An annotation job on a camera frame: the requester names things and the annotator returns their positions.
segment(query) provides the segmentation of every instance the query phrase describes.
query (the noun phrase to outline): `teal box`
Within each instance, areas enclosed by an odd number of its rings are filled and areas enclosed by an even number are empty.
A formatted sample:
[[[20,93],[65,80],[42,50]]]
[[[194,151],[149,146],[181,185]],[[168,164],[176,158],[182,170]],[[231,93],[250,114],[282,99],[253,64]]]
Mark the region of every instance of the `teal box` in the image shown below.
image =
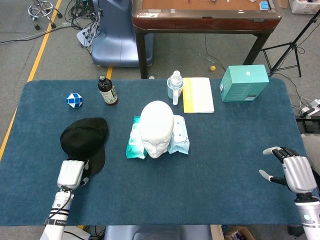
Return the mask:
[[[222,102],[253,101],[268,83],[265,65],[229,66],[220,83]]]

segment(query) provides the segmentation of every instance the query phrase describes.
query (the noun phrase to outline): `black tripod stand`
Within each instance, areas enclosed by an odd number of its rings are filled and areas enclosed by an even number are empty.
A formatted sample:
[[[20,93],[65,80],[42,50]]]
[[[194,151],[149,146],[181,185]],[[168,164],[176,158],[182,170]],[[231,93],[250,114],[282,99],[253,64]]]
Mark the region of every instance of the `black tripod stand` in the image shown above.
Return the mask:
[[[315,23],[317,21],[317,17],[320,14],[320,9],[319,11],[310,19],[310,21],[308,22],[308,24],[304,27],[304,29],[299,33],[299,35],[295,38],[295,40],[288,42],[288,43],[284,43],[281,45],[277,45],[277,46],[272,46],[272,47],[267,47],[262,49],[261,51],[263,51],[263,54],[265,56],[266,62],[268,64],[268,67],[270,69],[269,72],[269,77],[271,77],[273,74],[275,74],[275,72],[280,71],[280,70],[285,70],[285,69],[292,69],[292,68],[298,68],[299,71],[299,76],[301,77],[301,69],[300,69],[300,63],[299,63],[299,56],[298,56],[298,46],[297,46],[297,42],[298,40],[301,38],[301,36],[306,32],[306,30],[310,27],[311,24]],[[279,60],[276,62],[276,64],[271,67],[270,65],[270,61],[269,58],[267,56],[266,50],[269,49],[276,49],[279,47],[283,47],[283,46],[287,46],[289,45],[288,49],[284,52],[284,54],[279,58]],[[296,59],[296,65],[292,65],[292,66],[286,66],[286,67],[281,67],[280,64],[285,60],[285,58],[287,57],[287,55],[294,50],[295,53],[295,59]]]

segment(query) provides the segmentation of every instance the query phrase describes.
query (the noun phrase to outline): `blue tablecloth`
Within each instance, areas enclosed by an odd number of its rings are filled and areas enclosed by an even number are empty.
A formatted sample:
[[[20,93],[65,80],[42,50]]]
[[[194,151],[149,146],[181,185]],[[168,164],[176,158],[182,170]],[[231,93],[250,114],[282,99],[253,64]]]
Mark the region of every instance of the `blue tablecloth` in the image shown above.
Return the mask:
[[[159,80],[114,80],[119,102],[108,106],[96,80],[40,80],[23,89],[0,162],[0,225],[42,225],[54,201],[67,155],[60,134],[73,121],[105,118],[106,163],[74,191],[70,225],[298,224],[295,195],[263,179],[258,170],[283,176],[265,148],[287,146],[305,154],[285,85],[271,79],[253,102],[222,103],[212,79],[214,113],[184,114]],[[83,105],[65,97],[77,92]],[[154,100],[185,118],[189,155],[126,159],[134,115]]]

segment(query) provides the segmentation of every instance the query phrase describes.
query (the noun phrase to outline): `wet wipes package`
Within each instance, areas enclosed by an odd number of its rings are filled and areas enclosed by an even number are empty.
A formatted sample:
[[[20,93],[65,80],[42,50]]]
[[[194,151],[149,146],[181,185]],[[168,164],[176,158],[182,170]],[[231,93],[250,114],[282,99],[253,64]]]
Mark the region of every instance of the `wet wipes package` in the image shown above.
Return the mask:
[[[145,150],[144,145],[141,141],[139,122],[140,117],[134,116],[129,141],[125,151],[125,156],[127,159],[145,159],[145,157],[147,156],[147,151]]]
[[[167,150],[169,154],[173,154],[175,152],[189,154],[190,142],[188,138],[185,118],[180,115],[174,115],[173,117],[173,133]]]

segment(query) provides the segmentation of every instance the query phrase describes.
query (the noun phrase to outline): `bottle cap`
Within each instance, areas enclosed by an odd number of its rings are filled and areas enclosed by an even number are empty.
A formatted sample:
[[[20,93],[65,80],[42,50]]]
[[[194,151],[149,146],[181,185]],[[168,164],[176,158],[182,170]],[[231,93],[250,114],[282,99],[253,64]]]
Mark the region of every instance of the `bottle cap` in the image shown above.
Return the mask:
[[[178,70],[174,71],[174,72],[173,72],[173,77],[174,77],[175,79],[179,78],[179,77],[180,77],[180,72],[179,72]]]
[[[104,82],[106,80],[106,77],[105,75],[100,75],[98,79],[100,82]]]

